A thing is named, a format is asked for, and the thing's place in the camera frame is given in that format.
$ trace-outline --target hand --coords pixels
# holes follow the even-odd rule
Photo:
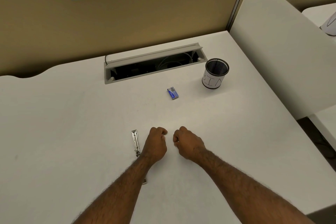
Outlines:
[[[167,134],[165,128],[151,128],[149,135],[146,139],[145,146],[143,147],[141,155],[149,159],[150,165],[154,165],[167,152],[166,138]]]
[[[196,162],[200,151],[206,150],[202,139],[183,126],[175,131],[173,142],[180,155],[193,162]]]

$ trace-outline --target white desk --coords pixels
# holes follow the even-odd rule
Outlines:
[[[335,12],[336,3],[310,7],[305,9],[302,14],[320,27]],[[330,38],[336,41],[336,36],[330,36]],[[310,115],[309,119],[336,150],[336,105]]]
[[[108,85],[104,57],[0,77],[2,222],[70,223],[135,159],[131,130],[143,146],[152,126],[169,131],[168,150],[147,175],[132,223],[239,223],[208,175],[174,148],[181,125],[305,214],[336,203],[336,173],[228,32],[108,60],[196,42],[230,65],[216,90],[202,85],[204,63]]]

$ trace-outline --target person's left hand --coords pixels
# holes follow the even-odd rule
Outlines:
[[[161,160],[167,152],[165,128],[151,128],[146,139],[141,155],[149,159],[149,163],[154,165]]]

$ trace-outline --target hairy arm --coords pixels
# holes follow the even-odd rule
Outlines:
[[[200,137],[181,127],[174,145],[212,178],[241,223],[312,224],[288,201],[208,151]]]
[[[150,167],[167,151],[164,128],[151,128],[139,158],[73,224],[129,224]]]

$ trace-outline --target black mesh cup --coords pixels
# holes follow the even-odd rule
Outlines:
[[[229,72],[229,65],[222,59],[209,59],[205,64],[202,83],[209,89],[218,88],[225,75]]]

